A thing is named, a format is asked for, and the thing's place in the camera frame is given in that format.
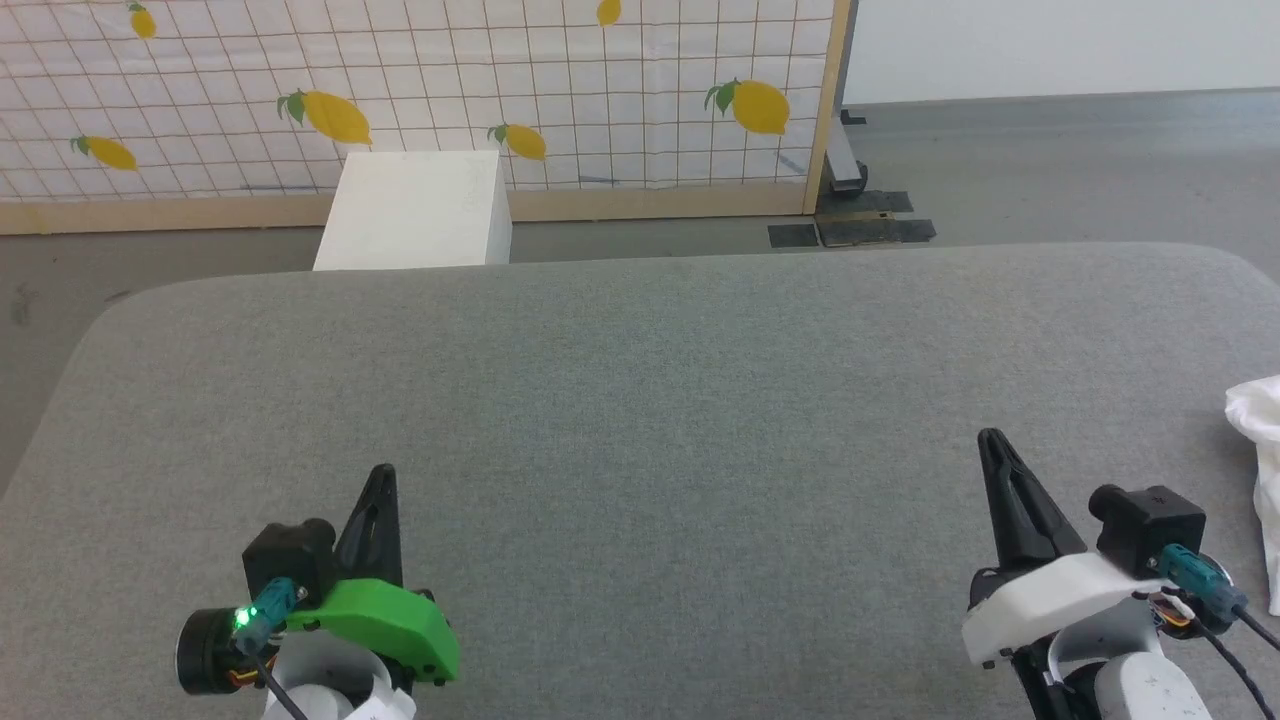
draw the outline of gray fabric surface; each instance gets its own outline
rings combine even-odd
[[[6,717],[257,717],[189,698],[187,614],[244,598],[268,521],[402,482],[406,582],[453,620],[457,719],[991,717],[960,642],[995,560],[974,436],[1006,430],[1092,543],[1094,487],[1165,483],[1265,598],[1252,446],[1280,288],[1166,245],[225,278],[125,300],[0,502]],[[1280,662],[1228,644],[1280,702]],[[1204,643],[1169,644],[1220,719]]]

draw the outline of white wall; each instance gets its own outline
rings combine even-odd
[[[844,105],[1280,86],[1280,0],[860,0]]]

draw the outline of lemon print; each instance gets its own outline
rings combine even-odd
[[[600,0],[595,8],[595,19],[600,20],[600,27],[609,27],[622,17],[622,0]]]
[[[138,33],[138,37],[146,40],[156,36],[156,19],[146,8],[137,3],[129,3],[129,24],[133,26],[133,32]]]
[[[372,145],[369,137],[369,119],[349,100],[343,100],[337,95],[312,90],[302,92],[298,90],[293,95],[285,95],[275,101],[275,114],[284,117],[283,110],[289,111],[289,117],[302,124],[306,115],[316,131],[338,142],[353,142],[360,145]]]
[[[707,91],[703,108],[716,99],[716,106],[721,115],[733,105],[733,119],[748,132],[763,135],[782,135],[787,129],[787,119],[791,118],[791,108],[787,97],[772,85],[765,85],[754,79],[717,85]]]
[[[114,140],[82,135],[72,141],[72,147],[79,150],[84,155],[92,152],[93,158],[108,168],[134,172],[138,169],[138,161],[133,159],[133,152],[129,152],[128,147]]]
[[[547,159],[547,141],[534,128],[503,124],[489,128],[488,137],[497,140],[499,143],[506,141],[507,147],[511,147],[511,151],[521,158],[529,158],[530,160]]]

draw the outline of white box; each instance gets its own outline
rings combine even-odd
[[[352,152],[314,270],[503,265],[511,211],[497,150]]]

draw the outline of cable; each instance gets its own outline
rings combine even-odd
[[[1231,651],[1226,650],[1226,646],[1222,644],[1222,641],[1217,639],[1217,635],[1208,632],[1208,628],[1206,628],[1204,623],[1202,623],[1198,618],[1192,619],[1192,628],[1194,628],[1196,632],[1198,632],[1199,634],[1204,635],[1204,639],[1207,639],[1208,643],[1213,646],[1213,650],[1216,650],[1217,653],[1222,656],[1222,660],[1225,660],[1226,664],[1231,666],[1231,670],[1235,670],[1235,674],[1240,676],[1240,682],[1244,683],[1244,687],[1249,689],[1249,694],[1253,696],[1253,700],[1258,703],[1258,708],[1262,710],[1262,716],[1266,717],[1266,720],[1276,720],[1275,712],[1271,712],[1271,707],[1267,706],[1266,698],[1262,697],[1262,691],[1258,689],[1258,685],[1257,683],[1253,682],[1253,678],[1249,678],[1249,671],[1244,669],[1244,665],[1240,664],[1240,661],[1234,655],[1231,655]]]
[[[1231,612],[1235,612],[1236,618],[1244,620],[1245,625],[1253,628],[1253,632],[1257,633],[1262,639],[1267,641],[1267,644],[1270,644],[1276,650],[1280,650],[1280,638],[1271,634],[1271,630],[1263,628],[1262,623],[1258,623],[1258,619],[1251,615],[1248,610],[1236,605],[1235,607],[1231,609]]]
[[[253,664],[257,665],[257,676],[266,680],[266,687],[271,688],[271,693],[275,696],[275,700],[278,700],[280,705],[284,706],[284,710],[289,711],[289,715],[293,716],[293,720],[307,720],[307,716],[302,712],[302,708],[300,708],[297,703],[293,702],[293,698],[289,697],[289,693],[284,692],[284,688],[280,687],[280,683],[275,682],[275,678],[271,675],[270,670],[268,670],[266,665],[262,664],[262,659],[255,655]],[[1275,720],[1275,716],[1268,716],[1267,720]]]
[[[1157,612],[1160,612],[1160,616],[1165,620],[1165,623],[1169,623],[1170,625],[1172,625],[1175,628],[1187,628],[1187,626],[1190,626],[1190,624],[1192,624],[1190,620],[1187,620],[1184,618],[1176,618],[1174,615],[1166,615],[1165,612],[1161,612],[1158,610],[1157,610]]]

